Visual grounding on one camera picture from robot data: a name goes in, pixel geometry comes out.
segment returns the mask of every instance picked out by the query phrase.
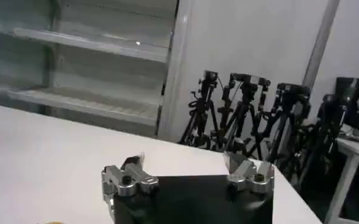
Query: cable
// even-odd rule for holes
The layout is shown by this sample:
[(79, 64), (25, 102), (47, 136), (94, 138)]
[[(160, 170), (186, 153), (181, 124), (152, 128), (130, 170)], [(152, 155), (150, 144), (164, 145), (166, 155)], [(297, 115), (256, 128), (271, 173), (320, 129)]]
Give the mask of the cable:
[(221, 82), (221, 79), (217, 76), (217, 79), (218, 81), (220, 82), (220, 85), (221, 85), (221, 89), (224, 89), (224, 87), (222, 86), (222, 82)]
[(239, 88), (241, 87), (243, 83), (240, 83), (240, 85), (238, 85), (238, 87), (236, 88), (236, 91), (235, 93), (233, 94), (233, 97), (232, 97), (232, 101), (235, 99), (235, 96), (236, 96), (236, 93), (238, 92)]

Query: white shelving unit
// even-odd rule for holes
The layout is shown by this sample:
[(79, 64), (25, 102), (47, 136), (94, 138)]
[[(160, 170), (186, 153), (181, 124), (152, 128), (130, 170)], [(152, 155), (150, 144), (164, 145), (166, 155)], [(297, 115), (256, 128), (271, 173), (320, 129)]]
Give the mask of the white shelving unit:
[[(114, 127), (126, 121), (155, 132), (163, 87), (175, 78), (169, 67), (180, 63), (172, 46), (184, 42), (177, 3), (0, 0), (0, 104), (31, 103), (60, 117), (76, 111), (82, 122), (100, 116)], [(175, 27), (181, 37), (173, 37)]]
[(159, 105), (132, 103), (65, 88), (8, 91), (11, 99), (154, 126)]

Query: tripod head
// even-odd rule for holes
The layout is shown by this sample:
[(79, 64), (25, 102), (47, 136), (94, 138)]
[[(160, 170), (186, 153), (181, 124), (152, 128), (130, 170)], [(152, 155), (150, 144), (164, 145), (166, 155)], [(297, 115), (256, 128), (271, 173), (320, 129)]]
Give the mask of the tripod head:
[(201, 89), (198, 91), (201, 93), (201, 97), (204, 100), (208, 99), (208, 94), (211, 89), (215, 89), (217, 86), (217, 72), (205, 71), (204, 79), (200, 80), (198, 83), (201, 84)]
[(255, 93), (258, 91), (258, 86), (262, 86), (262, 94), (260, 97), (258, 109), (263, 110), (263, 106), (265, 105), (266, 101), (266, 94), (270, 86), (270, 80), (254, 75), (232, 73), (230, 75), (230, 84), (232, 82), (234, 84), (234, 81), (242, 83), (241, 92), (243, 93), (242, 101), (244, 103), (250, 103), (253, 101)]
[(303, 105), (303, 117), (307, 117), (310, 111), (309, 97), (310, 88), (289, 83), (279, 83), (277, 86), (275, 101), (271, 112), (275, 113), (279, 106), (282, 111), (288, 113), (293, 109), (293, 106), (300, 102)]

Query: white stool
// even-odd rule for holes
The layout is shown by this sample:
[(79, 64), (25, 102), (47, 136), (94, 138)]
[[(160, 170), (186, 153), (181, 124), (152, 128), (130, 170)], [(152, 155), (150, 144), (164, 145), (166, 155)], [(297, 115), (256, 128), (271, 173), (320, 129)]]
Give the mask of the white stool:
[(359, 224), (359, 222), (349, 219), (339, 218), (340, 210), (346, 199), (351, 182), (359, 165), (359, 143), (345, 139), (337, 139), (339, 151), (347, 156), (341, 178), (336, 187), (335, 194), (332, 197), (330, 208), (325, 217), (325, 224)]

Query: white wall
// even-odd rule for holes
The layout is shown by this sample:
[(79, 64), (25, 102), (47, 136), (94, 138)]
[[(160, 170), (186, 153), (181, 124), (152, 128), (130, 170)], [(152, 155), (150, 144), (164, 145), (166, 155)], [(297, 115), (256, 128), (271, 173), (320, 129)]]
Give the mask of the white wall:
[[(189, 92), (198, 87), (197, 80), (206, 69), (219, 72), (224, 84), (231, 72), (270, 79), (267, 109), (279, 82), (301, 84), (326, 3), (194, 0), (176, 110), (171, 115), (171, 140), (178, 141), (186, 126), (187, 104), (192, 100)], [(214, 95), (218, 106), (220, 97), (221, 90)]]
[(339, 76), (359, 78), (359, 0), (340, 2), (311, 95), (311, 119)]

